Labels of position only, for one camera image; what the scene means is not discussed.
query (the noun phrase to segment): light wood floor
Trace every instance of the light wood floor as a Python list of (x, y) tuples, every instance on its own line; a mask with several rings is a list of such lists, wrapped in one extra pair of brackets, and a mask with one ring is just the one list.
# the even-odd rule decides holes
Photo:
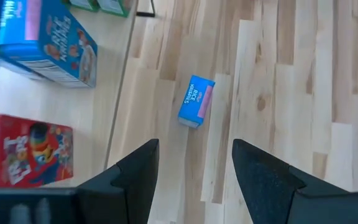
[[(251, 223), (234, 138), (358, 190), (357, 0), (155, 6), (158, 18), (135, 22), (109, 158), (160, 139), (150, 224)], [(197, 130), (177, 121), (191, 74), (216, 82)]]

